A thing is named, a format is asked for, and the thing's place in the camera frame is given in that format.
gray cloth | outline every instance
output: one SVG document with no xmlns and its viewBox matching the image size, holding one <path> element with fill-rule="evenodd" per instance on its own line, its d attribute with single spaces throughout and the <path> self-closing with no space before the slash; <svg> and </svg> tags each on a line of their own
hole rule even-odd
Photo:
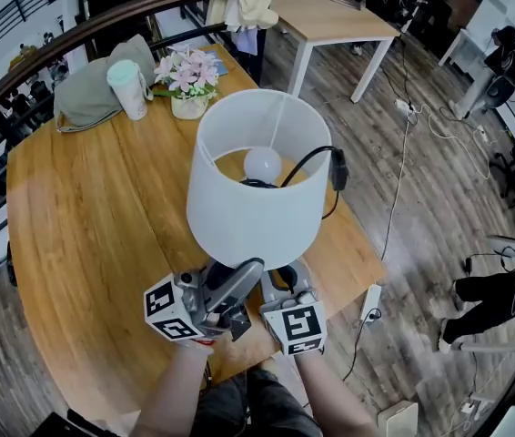
<svg viewBox="0 0 515 437">
<path fill-rule="evenodd" d="M 246 423 L 249 408 L 251 424 Z M 321 437 L 310 418 L 274 374 L 252 368 L 209 389 L 199 399 L 190 437 Z"/>
<path fill-rule="evenodd" d="M 136 35 L 118 44 L 109 57 L 98 58 L 56 86 L 54 115 L 61 132 L 83 131 L 113 117 L 122 106 L 106 81 L 108 68 L 120 60 L 132 60 L 140 66 L 146 84 L 155 83 L 155 59 L 144 37 Z"/>
</svg>

gray bag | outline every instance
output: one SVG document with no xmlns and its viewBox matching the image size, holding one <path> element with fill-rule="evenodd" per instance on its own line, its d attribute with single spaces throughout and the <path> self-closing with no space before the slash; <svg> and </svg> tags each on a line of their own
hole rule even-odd
<svg viewBox="0 0 515 437">
<path fill-rule="evenodd" d="M 114 91 L 106 82 L 108 68 L 120 60 L 138 63 L 146 84 L 152 86 L 155 83 L 155 59 L 144 37 L 136 35 L 118 44 L 107 58 L 88 63 L 56 86 L 54 115 L 58 131 L 83 131 L 122 111 Z"/>
</svg>

wooden tabletop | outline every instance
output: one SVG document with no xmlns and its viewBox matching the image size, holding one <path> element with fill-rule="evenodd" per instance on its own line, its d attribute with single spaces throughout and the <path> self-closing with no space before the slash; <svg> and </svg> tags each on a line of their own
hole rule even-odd
<svg viewBox="0 0 515 437">
<path fill-rule="evenodd" d="M 309 42 L 399 35 L 369 10 L 359 11 L 329 0 L 274 0 L 271 9 L 291 31 Z"/>
<path fill-rule="evenodd" d="M 256 87 L 223 47 L 208 48 L 229 70 L 220 97 Z M 123 112 L 68 134 L 48 123 L 9 155 L 9 236 L 25 316 L 67 403 L 89 420 L 140 408 L 173 350 L 145 324 L 143 293 L 207 260 L 186 217 L 197 126 L 157 98 L 137 122 Z M 333 199 L 329 190 L 328 206 Z M 342 200 L 303 259 L 329 317 L 384 275 Z M 253 327 L 235 343 L 220 340 L 211 356 L 217 381 L 277 349 L 254 291 Z"/>
</svg>

person's arm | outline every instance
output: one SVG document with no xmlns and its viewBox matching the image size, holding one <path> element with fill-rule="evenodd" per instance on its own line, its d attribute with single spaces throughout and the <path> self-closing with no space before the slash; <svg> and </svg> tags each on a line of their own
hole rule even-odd
<svg viewBox="0 0 515 437">
<path fill-rule="evenodd" d="M 362 403 L 330 370 L 318 350 L 294 356 L 312 412 L 327 437 L 376 437 L 375 423 Z"/>
<path fill-rule="evenodd" d="M 168 367 L 146 397 L 130 437 L 186 437 L 193 427 L 210 348 L 177 345 Z"/>
</svg>

white lampshade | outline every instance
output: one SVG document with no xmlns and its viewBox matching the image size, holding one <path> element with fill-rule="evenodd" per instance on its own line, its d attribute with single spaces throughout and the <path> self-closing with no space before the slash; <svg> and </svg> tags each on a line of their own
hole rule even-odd
<svg viewBox="0 0 515 437">
<path fill-rule="evenodd" d="M 201 120 L 188 187 L 187 220 L 213 259 L 237 267 L 251 258 L 277 269 L 299 258 L 314 241 L 324 212 L 330 152 L 302 168 L 308 178 L 285 188 L 253 188 L 223 175 L 218 158 L 271 147 L 298 163 L 330 145 L 324 119 L 289 94 L 251 89 L 225 97 Z"/>
</svg>

